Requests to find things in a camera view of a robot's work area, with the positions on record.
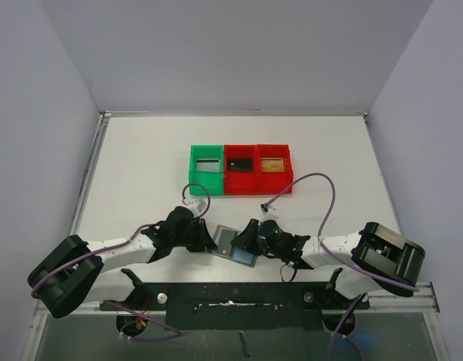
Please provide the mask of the grey card holder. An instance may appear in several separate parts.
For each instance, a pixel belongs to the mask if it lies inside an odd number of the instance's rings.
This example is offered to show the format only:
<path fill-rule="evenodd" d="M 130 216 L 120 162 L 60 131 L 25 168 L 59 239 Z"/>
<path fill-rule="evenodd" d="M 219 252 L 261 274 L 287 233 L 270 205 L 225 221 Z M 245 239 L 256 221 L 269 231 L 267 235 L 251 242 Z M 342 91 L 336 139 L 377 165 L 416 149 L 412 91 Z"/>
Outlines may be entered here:
<path fill-rule="evenodd" d="M 235 239 L 238 234 L 239 231 L 236 229 L 218 225 L 213 235 L 213 242 L 216 248 L 212 250 L 211 253 L 214 256 L 227 259 L 231 262 L 254 268 L 257 256 L 232 245 L 232 240 Z"/>

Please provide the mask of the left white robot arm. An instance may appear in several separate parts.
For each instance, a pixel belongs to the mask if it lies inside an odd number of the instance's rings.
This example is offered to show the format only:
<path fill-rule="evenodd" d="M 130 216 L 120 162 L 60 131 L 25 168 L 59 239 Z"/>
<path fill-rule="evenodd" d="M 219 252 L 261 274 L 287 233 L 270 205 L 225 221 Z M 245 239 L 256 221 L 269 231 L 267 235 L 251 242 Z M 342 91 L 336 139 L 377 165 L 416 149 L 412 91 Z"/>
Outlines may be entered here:
<path fill-rule="evenodd" d="M 165 220 L 144 224 L 125 238 L 84 241 L 65 238 L 28 276 L 32 298 L 55 318 L 69 315 L 87 302 L 120 302 L 134 309 L 144 290 L 130 265 L 167 257 L 174 248 L 210 252 L 216 244 L 195 206 L 177 206 Z"/>

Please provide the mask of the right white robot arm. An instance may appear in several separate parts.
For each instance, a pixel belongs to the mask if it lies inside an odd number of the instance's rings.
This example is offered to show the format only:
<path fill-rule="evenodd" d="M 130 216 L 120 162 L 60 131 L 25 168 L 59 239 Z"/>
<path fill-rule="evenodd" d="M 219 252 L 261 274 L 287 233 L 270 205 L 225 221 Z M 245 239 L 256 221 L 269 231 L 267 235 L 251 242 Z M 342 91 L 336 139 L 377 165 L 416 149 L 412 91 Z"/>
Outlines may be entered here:
<path fill-rule="evenodd" d="M 376 222 L 348 235 L 313 238 L 285 232 L 276 220 L 252 219 L 231 245 L 296 270 L 334 266 L 325 297 L 336 308 L 378 289 L 413 296 L 425 259 L 421 246 Z"/>

